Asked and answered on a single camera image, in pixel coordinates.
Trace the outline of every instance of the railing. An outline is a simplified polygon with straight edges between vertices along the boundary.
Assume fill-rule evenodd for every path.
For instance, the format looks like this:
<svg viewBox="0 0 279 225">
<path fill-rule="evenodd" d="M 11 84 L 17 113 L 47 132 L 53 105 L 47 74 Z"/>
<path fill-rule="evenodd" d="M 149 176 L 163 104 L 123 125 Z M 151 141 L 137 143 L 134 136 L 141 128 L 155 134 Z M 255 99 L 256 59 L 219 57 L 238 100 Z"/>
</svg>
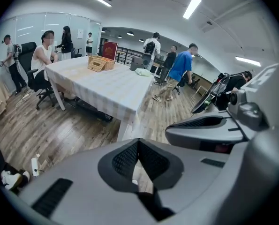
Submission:
<svg viewBox="0 0 279 225">
<path fill-rule="evenodd" d="M 99 56 L 102 56 L 103 48 L 104 45 L 100 44 L 99 53 L 98 53 Z M 138 52 L 125 47 L 117 47 L 115 61 L 131 66 L 131 61 L 133 57 L 141 58 L 142 56 L 143 56 L 143 52 Z"/>
</svg>

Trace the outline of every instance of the man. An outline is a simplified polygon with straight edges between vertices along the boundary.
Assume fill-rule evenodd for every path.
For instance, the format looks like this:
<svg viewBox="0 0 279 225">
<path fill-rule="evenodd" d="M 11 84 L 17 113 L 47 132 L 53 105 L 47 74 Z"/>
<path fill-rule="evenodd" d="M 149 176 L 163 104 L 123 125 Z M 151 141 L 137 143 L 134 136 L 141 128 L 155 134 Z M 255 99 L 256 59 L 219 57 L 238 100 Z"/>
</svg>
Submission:
<svg viewBox="0 0 279 225">
<path fill-rule="evenodd" d="M 253 78 L 253 75 L 249 71 L 244 71 L 239 74 L 231 75 L 230 80 L 219 97 L 214 97 L 211 101 L 216 105 L 216 107 L 221 110 L 226 110 L 228 107 L 230 93 L 236 92 L 243 85 L 249 82 Z"/>
<path fill-rule="evenodd" d="M 91 56 L 92 55 L 92 43 L 93 40 L 91 39 L 92 33 L 90 32 L 88 34 L 88 38 L 86 40 L 86 52 L 87 52 L 87 56 Z"/>
<path fill-rule="evenodd" d="M 177 56 L 177 46 L 172 46 L 171 47 L 171 52 L 167 53 L 167 58 L 166 61 L 163 64 L 163 68 L 161 70 L 161 74 L 160 74 L 160 79 L 156 82 L 154 82 L 156 85 L 162 85 L 162 83 L 164 82 L 166 75 L 168 74 L 168 71 L 171 69 L 173 62 L 176 59 Z"/>
<path fill-rule="evenodd" d="M 27 84 L 17 70 L 17 64 L 13 58 L 14 45 L 11 42 L 10 35 L 6 35 L 4 37 L 4 43 L 7 45 L 7 57 L 2 61 L 2 64 L 9 68 L 9 73 L 11 74 L 11 78 L 16 86 L 15 95 L 17 95 L 22 91 L 22 88 L 27 86 Z"/>
<path fill-rule="evenodd" d="M 160 35 L 159 35 L 159 33 L 155 32 L 153 34 L 153 37 L 148 38 L 143 44 L 144 53 L 151 54 L 150 63 L 148 64 L 148 66 L 146 68 L 148 71 L 150 71 L 150 69 L 153 65 L 153 62 L 155 59 L 155 52 L 157 54 L 160 54 L 161 45 L 160 45 L 160 42 L 158 42 L 158 39 L 160 39 Z"/>
<path fill-rule="evenodd" d="M 175 86 L 181 81 L 183 74 L 187 71 L 187 76 L 189 78 L 189 84 L 192 83 L 191 80 L 191 62 L 192 57 L 191 55 L 197 54 L 197 45 L 194 43 L 189 45 L 189 48 L 185 52 L 181 52 L 175 60 L 172 70 L 168 74 L 169 78 L 167 81 L 167 85 L 163 87 L 158 94 L 153 96 L 157 102 L 161 102 L 160 95 L 167 92 L 167 101 L 173 99 L 172 91 Z"/>
<path fill-rule="evenodd" d="M 45 31 L 41 36 L 42 44 L 39 45 L 33 54 L 31 60 L 31 69 L 38 69 L 37 72 L 34 73 L 34 82 L 38 87 L 49 87 L 51 86 L 45 67 L 51 64 L 51 57 L 54 58 L 54 63 L 58 61 L 58 56 L 53 52 L 51 45 L 54 43 L 54 32 L 52 30 Z M 57 85 L 58 91 L 64 92 L 64 97 L 67 99 L 75 99 L 76 96 L 59 85 Z"/>
</svg>

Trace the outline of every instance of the khaki pants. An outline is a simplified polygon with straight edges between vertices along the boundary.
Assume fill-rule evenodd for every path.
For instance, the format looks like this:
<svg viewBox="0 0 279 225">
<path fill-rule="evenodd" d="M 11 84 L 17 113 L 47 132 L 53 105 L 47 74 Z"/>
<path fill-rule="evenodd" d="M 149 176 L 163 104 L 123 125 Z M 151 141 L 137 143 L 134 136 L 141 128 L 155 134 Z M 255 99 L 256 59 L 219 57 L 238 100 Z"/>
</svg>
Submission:
<svg viewBox="0 0 279 225">
<path fill-rule="evenodd" d="M 157 97 L 159 97 L 161 94 L 164 94 L 165 92 L 167 92 L 167 97 L 171 97 L 172 96 L 172 91 L 175 88 L 175 86 L 178 85 L 178 81 L 174 80 L 171 77 L 168 77 L 168 81 L 167 81 L 167 85 L 165 87 L 163 87 L 160 92 L 158 94 L 156 94 Z"/>
</svg>

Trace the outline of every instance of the black bag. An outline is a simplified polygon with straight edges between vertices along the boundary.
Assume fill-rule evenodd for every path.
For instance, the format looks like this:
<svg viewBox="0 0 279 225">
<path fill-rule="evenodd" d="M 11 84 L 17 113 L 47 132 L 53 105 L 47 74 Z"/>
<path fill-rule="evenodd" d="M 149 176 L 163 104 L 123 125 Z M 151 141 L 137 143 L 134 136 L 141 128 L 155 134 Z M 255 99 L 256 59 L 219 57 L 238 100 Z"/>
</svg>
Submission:
<svg viewBox="0 0 279 225">
<path fill-rule="evenodd" d="M 147 44 L 147 46 L 145 47 L 145 53 L 148 53 L 148 54 L 153 54 L 154 52 L 154 49 L 155 49 L 155 44 L 153 41 L 149 42 Z"/>
</svg>

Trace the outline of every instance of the striped tablecloth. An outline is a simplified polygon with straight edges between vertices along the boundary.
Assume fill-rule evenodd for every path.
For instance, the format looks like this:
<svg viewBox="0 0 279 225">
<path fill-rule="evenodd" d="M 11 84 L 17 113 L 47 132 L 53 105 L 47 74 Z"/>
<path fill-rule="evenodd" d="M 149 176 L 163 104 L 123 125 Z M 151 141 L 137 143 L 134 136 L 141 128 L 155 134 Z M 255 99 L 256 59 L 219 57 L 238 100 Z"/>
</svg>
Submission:
<svg viewBox="0 0 279 225">
<path fill-rule="evenodd" d="M 80 57 L 46 66 L 49 78 L 98 110 L 130 125 L 153 76 L 137 75 L 128 66 L 115 63 L 114 69 L 95 72 L 87 68 L 88 58 Z"/>
</svg>

